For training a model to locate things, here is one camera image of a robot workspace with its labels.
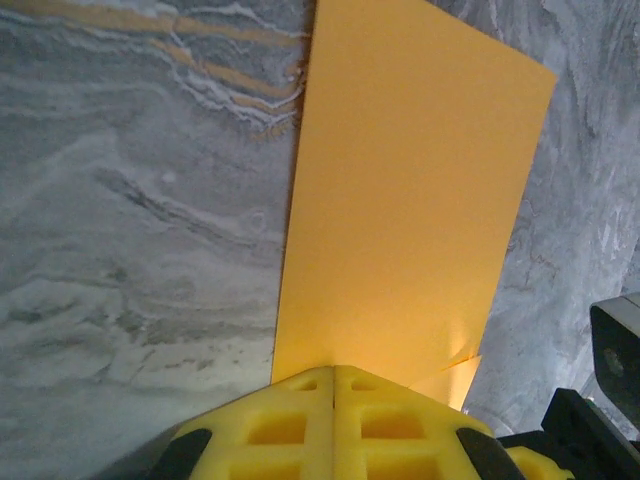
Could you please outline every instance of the orange paper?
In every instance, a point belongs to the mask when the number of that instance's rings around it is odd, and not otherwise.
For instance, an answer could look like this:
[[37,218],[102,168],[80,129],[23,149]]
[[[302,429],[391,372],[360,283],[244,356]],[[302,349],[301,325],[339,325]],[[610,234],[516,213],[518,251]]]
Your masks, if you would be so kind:
[[554,81],[424,0],[319,1],[273,381],[477,353]]

